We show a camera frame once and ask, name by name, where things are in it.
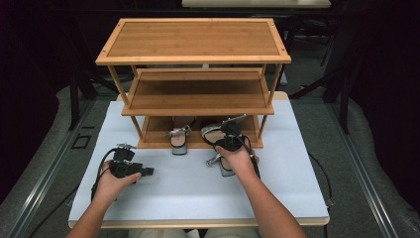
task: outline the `wooden frame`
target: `wooden frame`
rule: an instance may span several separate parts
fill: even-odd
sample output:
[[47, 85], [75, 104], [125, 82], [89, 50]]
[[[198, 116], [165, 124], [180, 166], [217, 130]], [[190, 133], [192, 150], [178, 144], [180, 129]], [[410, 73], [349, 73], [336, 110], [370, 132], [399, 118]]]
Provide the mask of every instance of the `wooden frame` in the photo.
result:
[[[171, 116], [242, 114], [251, 116], [243, 125], [244, 133], [255, 147], [262, 147], [264, 123], [274, 113], [275, 85], [282, 65], [290, 62], [273, 19], [264, 18], [121, 19], [96, 60], [108, 66], [126, 105], [122, 115], [132, 118], [141, 148], [170, 148], [163, 128], [170, 127]], [[264, 77], [268, 63], [276, 65], [271, 89]], [[163, 64], [184, 66], [159, 66]], [[198, 64], [217, 65], [185, 68]], [[128, 95], [116, 65], [133, 70]], [[263, 115], [261, 124], [258, 115]], [[147, 118], [142, 129], [136, 116]], [[207, 147], [195, 128], [188, 148]]]

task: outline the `person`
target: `person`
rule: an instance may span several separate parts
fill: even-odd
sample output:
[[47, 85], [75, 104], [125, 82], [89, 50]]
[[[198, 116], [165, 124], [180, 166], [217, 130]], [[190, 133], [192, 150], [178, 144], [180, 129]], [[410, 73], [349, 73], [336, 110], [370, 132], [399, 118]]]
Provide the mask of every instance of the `person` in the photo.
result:
[[[259, 229], [251, 227], [211, 228], [206, 233], [205, 238], [306, 237], [305, 232], [293, 215], [257, 176], [250, 160], [250, 155], [245, 147], [240, 148], [236, 152], [227, 151], [219, 146], [216, 146], [215, 149], [229, 162], [232, 170], [241, 182], [250, 201]], [[107, 170], [108, 167], [109, 162], [106, 162], [103, 166], [103, 176], [98, 183], [92, 202], [68, 233], [67, 238], [97, 237], [107, 208], [118, 197], [125, 186], [141, 177], [140, 174], [134, 174], [126, 178], [115, 178]], [[132, 229], [129, 231], [129, 237], [186, 238], [187, 236], [182, 229]]]

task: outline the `white table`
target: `white table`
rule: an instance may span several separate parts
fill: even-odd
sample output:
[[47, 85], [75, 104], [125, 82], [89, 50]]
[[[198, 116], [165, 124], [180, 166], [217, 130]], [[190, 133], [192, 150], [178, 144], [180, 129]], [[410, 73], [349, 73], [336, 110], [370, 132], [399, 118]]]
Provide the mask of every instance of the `white table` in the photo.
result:
[[[256, 149], [262, 181], [301, 225], [324, 225], [329, 214], [306, 153], [288, 99], [273, 100], [275, 115], [268, 116]], [[110, 103], [92, 159], [71, 208], [72, 227], [90, 203], [99, 163], [117, 144], [136, 145], [139, 136], [130, 117], [121, 116], [122, 101]], [[143, 124], [143, 117], [138, 117]], [[209, 228], [256, 226], [247, 196], [236, 176], [224, 178], [220, 168], [205, 161], [211, 149], [189, 149], [173, 156], [171, 149], [141, 149], [133, 162], [155, 168], [152, 177], [129, 185], [108, 209], [103, 228]]]
[[197, 8], [329, 8], [329, 0], [182, 0], [183, 7]]

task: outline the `black cable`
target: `black cable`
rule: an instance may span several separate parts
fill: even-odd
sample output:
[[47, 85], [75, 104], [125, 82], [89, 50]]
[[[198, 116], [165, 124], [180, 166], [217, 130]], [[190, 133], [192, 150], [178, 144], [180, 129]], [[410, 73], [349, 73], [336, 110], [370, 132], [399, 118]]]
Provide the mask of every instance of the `black cable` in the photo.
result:
[[[328, 186], [328, 194], [329, 194], [329, 198], [332, 200], [333, 198], [333, 190], [331, 189], [331, 182], [330, 182], [330, 178], [328, 177], [327, 173], [324, 170], [324, 167], [321, 166], [321, 163], [315, 159], [314, 156], [312, 156], [309, 152], [308, 152], [309, 157], [318, 165], [318, 167], [321, 169], [322, 173], [324, 174], [325, 180], [327, 181], [327, 186]], [[327, 211], [328, 213], [330, 213], [330, 205], [327, 206]], [[324, 236], [326, 238], [328, 238], [328, 225], [324, 226]]]
[[34, 237], [34, 235], [37, 233], [37, 231], [44, 225], [44, 223], [62, 206], [63, 203], [65, 203], [68, 198], [74, 194], [75, 191], [79, 188], [80, 184], [78, 184], [72, 191], [69, 193], [44, 219], [41, 221], [40, 224], [35, 228], [35, 230], [31, 233], [29, 238]]
[[99, 168], [98, 168], [98, 173], [96, 174], [95, 183], [93, 184], [93, 186], [91, 188], [92, 193], [90, 195], [90, 200], [93, 200], [93, 196], [95, 195], [96, 187], [98, 186], [99, 179], [101, 178], [102, 166], [104, 165], [104, 162], [105, 162], [106, 158], [109, 156], [109, 154], [111, 154], [113, 152], [116, 152], [116, 151], [117, 151], [117, 148], [111, 149], [109, 152], [107, 152], [105, 154], [104, 158], [102, 158], [101, 164], [99, 165]]
[[322, 167], [321, 163], [317, 159], [315, 159], [315, 157], [312, 156], [309, 152], [308, 152], [308, 155], [318, 165], [318, 167], [321, 169], [322, 173], [324, 174], [324, 177], [327, 180], [328, 194], [329, 194], [330, 198], [332, 198], [333, 197], [333, 190], [331, 189], [330, 178], [328, 177], [327, 173], [325, 172], [324, 167]]
[[253, 163], [254, 171], [256, 171], [257, 176], [259, 178], [261, 178], [261, 176], [260, 176], [260, 170], [259, 170], [259, 165], [257, 163], [257, 160], [256, 160], [256, 158], [255, 158], [255, 156], [253, 154], [253, 150], [251, 148], [251, 140], [250, 140], [250, 138], [248, 138], [247, 136], [242, 135], [243, 138], [245, 138], [246, 140], [248, 139], [248, 141], [250, 142], [250, 146], [248, 147], [247, 144], [245, 143], [245, 140], [244, 141], [241, 140], [240, 136], [237, 135], [237, 133], [234, 130], [230, 129], [229, 127], [227, 127], [226, 129], [229, 131], [229, 134], [230, 135], [234, 135], [238, 139], [238, 141], [240, 141], [241, 144], [248, 151], [248, 154], [250, 154], [251, 162]]

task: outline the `shelf top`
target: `shelf top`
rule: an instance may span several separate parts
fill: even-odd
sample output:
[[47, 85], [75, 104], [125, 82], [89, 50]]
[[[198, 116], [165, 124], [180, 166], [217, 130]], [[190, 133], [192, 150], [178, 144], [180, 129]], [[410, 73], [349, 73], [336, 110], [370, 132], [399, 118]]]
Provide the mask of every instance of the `shelf top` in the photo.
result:
[[273, 19], [120, 19], [98, 65], [290, 63]]

